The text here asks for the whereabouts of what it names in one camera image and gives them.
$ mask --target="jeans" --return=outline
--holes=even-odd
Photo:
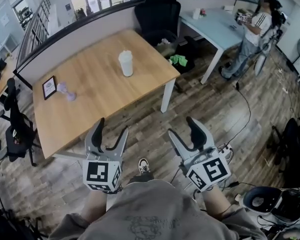
[[[134,176],[132,179],[130,179],[128,184],[133,183],[133,182],[148,182],[148,181],[154,180],[154,178],[155,177],[152,174],[152,172],[144,172],[140,176]]]
[[[244,70],[248,60],[255,55],[259,47],[249,42],[246,38],[243,39],[232,65],[229,68],[223,68],[221,74],[224,78],[238,77]]]

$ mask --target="picture frame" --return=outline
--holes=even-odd
[[[48,98],[50,98],[55,92],[57,92],[57,85],[56,85],[56,77],[52,76],[47,81],[45,81],[42,84],[42,90],[43,90],[43,97],[46,101]]]

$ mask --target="green cloth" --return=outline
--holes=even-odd
[[[181,66],[185,67],[187,65],[188,60],[186,59],[185,56],[181,55],[173,55],[170,57],[170,60],[172,61],[173,64],[179,63]]]

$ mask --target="white table leg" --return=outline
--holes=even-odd
[[[174,90],[175,81],[176,81],[176,79],[172,79],[171,81],[169,81],[165,84],[162,105],[161,105],[162,113],[166,112],[168,109],[170,97],[171,97],[172,91]]]
[[[201,84],[204,84],[207,80],[208,77],[210,76],[210,74],[212,73],[212,71],[214,70],[214,68],[216,67],[216,65],[218,64],[218,61],[220,60],[222,54],[224,53],[223,49],[218,49],[218,51],[216,52],[216,54],[214,55],[213,60],[211,61],[207,71],[205,72],[202,80],[201,80]]]
[[[70,160],[86,160],[87,156],[85,154],[76,154],[68,151],[58,151],[53,155],[55,158],[64,158],[64,159],[70,159]]]

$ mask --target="chair backrest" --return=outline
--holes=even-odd
[[[178,35],[181,5],[177,0],[145,0],[134,8],[142,34],[168,30]]]
[[[8,79],[8,95],[4,101],[4,109],[10,110],[10,123],[12,130],[17,132],[20,140],[27,145],[32,144],[33,130],[26,124],[25,116],[20,112],[17,100],[16,83],[13,78]]]

